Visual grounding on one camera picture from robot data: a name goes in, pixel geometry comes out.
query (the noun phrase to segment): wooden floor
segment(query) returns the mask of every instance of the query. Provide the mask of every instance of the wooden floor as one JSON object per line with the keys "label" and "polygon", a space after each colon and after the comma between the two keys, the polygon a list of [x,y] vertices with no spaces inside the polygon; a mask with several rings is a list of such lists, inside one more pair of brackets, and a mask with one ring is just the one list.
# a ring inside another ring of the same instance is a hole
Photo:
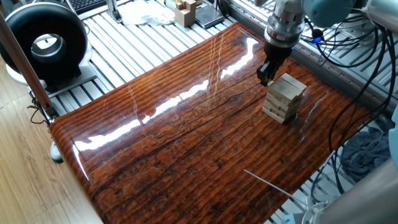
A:
{"label": "wooden floor", "polygon": [[[102,223],[66,164],[49,155],[45,124],[32,124],[27,87],[14,82],[0,57],[0,223]],[[34,121],[42,121],[37,113]]]}

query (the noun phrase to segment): metal stand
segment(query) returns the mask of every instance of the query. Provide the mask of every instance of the metal stand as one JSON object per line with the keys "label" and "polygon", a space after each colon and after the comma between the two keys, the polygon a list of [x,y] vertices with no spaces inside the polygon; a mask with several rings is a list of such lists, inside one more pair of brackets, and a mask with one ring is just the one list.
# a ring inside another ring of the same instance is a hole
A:
{"label": "metal stand", "polygon": [[207,29],[211,26],[219,24],[223,20],[224,16],[213,7],[207,5],[197,7],[196,21],[198,22],[199,26]]}
{"label": "metal stand", "polygon": [[[90,60],[91,56],[93,55],[93,48],[90,44],[90,42],[87,42],[87,49],[86,49],[86,54],[83,58],[83,60],[79,64],[79,68],[81,70],[81,75],[71,82],[64,83],[64,84],[58,84],[52,87],[51,90],[47,89],[47,94],[49,98],[52,98],[54,96],[57,96],[60,93],[63,93],[64,91],[71,90],[72,88],[75,88],[78,85],[81,85],[83,83],[86,83],[90,80],[93,80],[97,77],[96,72],[93,70],[93,68],[88,64],[88,61]],[[25,78],[20,74],[15,72],[10,66],[6,65],[6,70],[10,77],[15,81],[23,85],[28,85]],[[43,85],[44,88],[47,88],[47,84],[41,80],[41,84]]]}
{"label": "metal stand", "polygon": [[10,30],[10,27],[7,25],[6,20],[3,18],[0,12],[0,40],[7,52],[10,54],[12,60],[17,65],[18,70],[24,76],[26,82],[29,84],[32,91],[35,93],[37,101],[42,105],[43,109],[47,112],[47,114],[54,118],[57,116],[57,113],[54,109],[54,106],[45,92],[42,84],[37,78],[35,71],[30,65],[28,59],[25,56],[25,53],[22,51],[21,47],[17,39],[14,37],[14,34]]}
{"label": "metal stand", "polygon": [[333,203],[318,203],[283,224],[398,223],[398,171],[389,159]]}
{"label": "metal stand", "polygon": [[106,0],[106,4],[108,5],[108,15],[111,16],[111,18],[117,23],[123,22],[122,16],[118,11],[118,4],[116,0]]}

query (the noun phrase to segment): keyboard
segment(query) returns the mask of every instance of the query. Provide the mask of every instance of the keyboard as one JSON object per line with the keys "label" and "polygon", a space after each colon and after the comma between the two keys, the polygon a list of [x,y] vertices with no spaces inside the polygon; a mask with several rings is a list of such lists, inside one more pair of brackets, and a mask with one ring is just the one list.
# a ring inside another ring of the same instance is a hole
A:
{"label": "keyboard", "polygon": [[106,5],[106,0],[69,0],[77,14]]}

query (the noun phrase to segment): white sneaker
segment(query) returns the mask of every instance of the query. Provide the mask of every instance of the white sneaker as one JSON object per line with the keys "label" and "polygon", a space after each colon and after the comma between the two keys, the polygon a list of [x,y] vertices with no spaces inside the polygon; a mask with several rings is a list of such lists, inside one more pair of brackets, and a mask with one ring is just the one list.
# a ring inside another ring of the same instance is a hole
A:
{"label": "white sneaker", "polygon": [[58,151],[54,142],[51,143],[50,156],[54,162],[63,162],[60,151]]}

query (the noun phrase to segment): wooden block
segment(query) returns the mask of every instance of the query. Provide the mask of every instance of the wooden block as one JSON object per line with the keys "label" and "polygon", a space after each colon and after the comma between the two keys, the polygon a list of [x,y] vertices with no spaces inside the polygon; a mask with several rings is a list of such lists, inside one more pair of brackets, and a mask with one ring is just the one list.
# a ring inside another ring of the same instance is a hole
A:
{"label": "wooden block", "polygon": [[280,103],[282,103],[283,105],[285,105],[285,106],[288,106],[288,107],[289,107],[289,103],[290,103],[290,102],[288,102],[288,101],[285,101],[285,99],[282,99],[282,100],[280,101]]}
{"label": "wooden block", "polygon": [[176,10],[182,10],[182,9],[184,9],[184,5],[182,4],[182,2],[176,2],[175,8],[176,8]]}
{"label": "wooden block", "polygon": [[185,0],[185,8],[190,12],[196,12],[197,2],[194,0]]}
{"label": "wooden block", "polygon": [[195,23],[195,15],[196,15],[196,1],[194,0],[181,0],[183,8],[180,10],[180,5],[175,5],[175,21],[178,22],[181,26],[187,27]]}
{"label": "wooden block", "polygon": [[288,83],[292,84],[293,86],[295,86],[296,88],[298,88],[301,91],[304,91],[306,89],[306,85],[304,85],[303,83],[301,83],[300,81],[298,81],[297,79],[291,77],[288,73],[285,73],[281,76],[281,78],[285,81],[287,81]]}
{"label": "wooden block", "polygon": [[302,93],[297,87],[281,78],[268,87],[268,92],[284,99],[287,103],[290,103],[296,96]]}
{"label": "wooden block", "polygon": [[276,114],[274,114],[273,112],[267,110],[266,108],[262,108],[262,112],[268,114],[271,118],[273,118],[274,120],[278,121],[279,123],[283,124],[285,119],[277,116]]}
{"label": "wooden block", "polygon": [[285,119],[286,113],[281,110],[278,110],[278,108],[276,108],[274,105],[272,105],[268,101],[264,102],[264,108],[267,109],[268,111],[274,113],[275,115],[280,116],[281,118]]}
{"label": "wooden block", "polygon": [[280,116],[281,118],[284,118],[284,119],[288,119],[289,117],[291,117],[292,115],[297,113],[297,111],[299,110],[299,106],[300,106],[300,104],[297,104],[293,108],[289,108],[286,111],[283,108],[278,109],[278,107],[276,107],[275,104],[273,104],[272,102],[269,102],[269,101],[264,102],[264,107],[267,110],[273,112],[277,116]]}
{"label": "wooden block", "polygon": [[267,101],[271,101],[271,102],[273,102],[275,105],[277,105],[278,107],[280,107],[280,108],[283,108],[284,110],[288,110],[289,109],[289,106],[287,106],[287,105],[284,105],[284,104],[282,104],[280,101],[281,101],[281,99],[279,98],[277,98],[277,97],[275,97],[273,94],[271,94],[271,93],[267,93],[267,95],[266,95],[266,100]]}
{"label": "wooden block", "polygon": [[290,102],[288,105],[285,105],[283,103],[281,103],[280,101],[278,101],[277,98],[275,98],[274,96],[272,96],[272,94],[267,94],[266,96],[266,101],[268,101],[275,109],[281,111],[284,114],[289,115],[293,110],[297,110],[299,109],[299,106],[301,104],[301,98],[298,98],[295,101]]}

